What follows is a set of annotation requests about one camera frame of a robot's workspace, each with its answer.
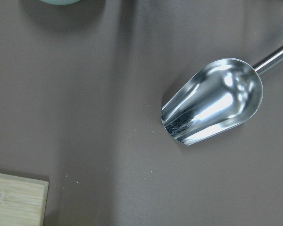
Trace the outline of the metal scoop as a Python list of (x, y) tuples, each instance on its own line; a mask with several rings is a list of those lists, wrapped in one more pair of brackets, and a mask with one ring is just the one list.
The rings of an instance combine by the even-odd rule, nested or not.
[(162, 125), (178, 142), (193, 145), (243, 124), (261, 105), (261, 75), (282, 61), (283, 45), (254, 66), (237, 58), (209, 63), (162, 107)]

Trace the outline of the mint green bowl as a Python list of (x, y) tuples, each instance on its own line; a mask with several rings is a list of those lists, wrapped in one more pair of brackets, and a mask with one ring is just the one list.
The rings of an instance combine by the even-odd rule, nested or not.
[(58, 5), (58, 6), (70, 5), (80, 2), (80, 0), (41, 0), (41, 1), (51, 5)]

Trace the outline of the wooden cutting board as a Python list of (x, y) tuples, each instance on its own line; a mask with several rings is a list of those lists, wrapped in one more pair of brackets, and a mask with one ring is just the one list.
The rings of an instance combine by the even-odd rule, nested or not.
[(42, 226), (49, 183), (0, 173), (0, 226)]

